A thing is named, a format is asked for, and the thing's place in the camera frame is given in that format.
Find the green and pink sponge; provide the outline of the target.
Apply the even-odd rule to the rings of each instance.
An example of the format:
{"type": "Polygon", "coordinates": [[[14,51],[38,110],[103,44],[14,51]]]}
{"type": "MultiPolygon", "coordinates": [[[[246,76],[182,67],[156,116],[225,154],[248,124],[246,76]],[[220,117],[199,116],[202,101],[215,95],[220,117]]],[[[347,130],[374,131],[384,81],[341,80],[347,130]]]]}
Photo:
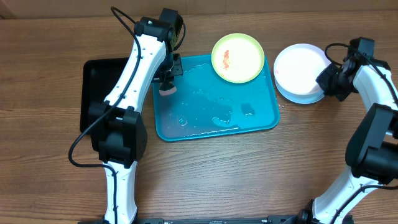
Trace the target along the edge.
{"type": "Polygon", "coordinates": [[[177,88],[172,82],[163,82],[159,88],[159,93],[161,96],[171,95],[176,91],[177,88]]]}

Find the light blue plate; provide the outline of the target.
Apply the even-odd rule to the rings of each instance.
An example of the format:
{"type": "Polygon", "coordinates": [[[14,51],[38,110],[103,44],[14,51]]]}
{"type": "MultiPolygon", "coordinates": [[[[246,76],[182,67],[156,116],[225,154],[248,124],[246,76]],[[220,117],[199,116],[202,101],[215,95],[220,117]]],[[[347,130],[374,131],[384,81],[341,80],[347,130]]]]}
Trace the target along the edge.
{"type": "Polygon", "coordinates": [[[297,94],[293,94],[293,93],[285,90],[284,88],[282,88],[279,85],[279,83],[277,82],[277,80],[275,80],[275,85],[276,85],[276,88],[278,89],[278,91],[280,92],[280,94],[284,98],[286,98],[287,100],[289,100],[293,103],[309,105],[312,103],[316,103],[324,98],[324,94],[322,91],[311,93],[309,95],[297,95],[297,94]]]}

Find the white plate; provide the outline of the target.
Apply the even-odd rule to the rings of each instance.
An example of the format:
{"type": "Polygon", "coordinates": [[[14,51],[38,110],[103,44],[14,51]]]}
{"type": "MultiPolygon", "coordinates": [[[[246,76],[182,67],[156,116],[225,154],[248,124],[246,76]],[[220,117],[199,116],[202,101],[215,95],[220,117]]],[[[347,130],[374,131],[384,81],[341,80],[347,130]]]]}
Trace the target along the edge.
{"type": "Polygon", "coordinates": [[[288,93],[309,95],[321,91],[317,77],[331,62],[324,51],[311,44],[285,48],[274,62],[277,83],[288,93]]]}

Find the yellow green plate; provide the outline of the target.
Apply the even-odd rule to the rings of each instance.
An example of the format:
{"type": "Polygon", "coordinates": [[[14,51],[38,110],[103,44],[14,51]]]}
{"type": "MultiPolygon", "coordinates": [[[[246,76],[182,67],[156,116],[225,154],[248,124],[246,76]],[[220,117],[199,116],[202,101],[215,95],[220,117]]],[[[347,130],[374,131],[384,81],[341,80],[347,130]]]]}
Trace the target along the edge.
{"type": "Polygon", "coordinates": [[[255,38],[232,33],[214,45],[211,63],[216,74],[227,82],[247,83],[260,74],[265,64],[265,54],[255,38]]]}

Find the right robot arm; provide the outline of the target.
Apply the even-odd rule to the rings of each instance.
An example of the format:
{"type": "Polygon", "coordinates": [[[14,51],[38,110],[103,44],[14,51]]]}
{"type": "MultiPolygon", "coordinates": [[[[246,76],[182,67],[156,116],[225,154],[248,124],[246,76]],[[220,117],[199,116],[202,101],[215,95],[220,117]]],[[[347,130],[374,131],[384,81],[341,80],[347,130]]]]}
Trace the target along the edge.
{"type": "Polygon", "coordinates": [[[397,145],[397,88],[386,61],[374,58],[375,41],[365,37],[350,40],[343,63],[332,61],[317,77],[326,96],[340,101],[357,93],[366,115],[346,147],[346,168],[321,196],[287,223],[352,223],[349,212],[377,189],[395,190],[397,145]]]}

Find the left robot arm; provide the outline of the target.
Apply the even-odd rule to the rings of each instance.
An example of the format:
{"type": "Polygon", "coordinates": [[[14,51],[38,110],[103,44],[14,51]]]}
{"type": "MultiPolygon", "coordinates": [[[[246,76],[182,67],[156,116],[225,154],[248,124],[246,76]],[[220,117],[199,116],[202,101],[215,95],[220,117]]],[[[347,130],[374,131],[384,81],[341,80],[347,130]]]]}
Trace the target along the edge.
{"type": "Polygon", "coordinates": [[[173,80],[182,75],[176,50],[185,37],[182,16],[164,8],[158,19],[143,17],[128,28],[134,43],[117,82],[102,102],[88,107],[87,134],[106,172],[107,211],[102,223],[134,223],[137,207],[134,181],[137,162],[147,145],[142,107],[152,83],[160,92],[176,92],[173,80]]]}

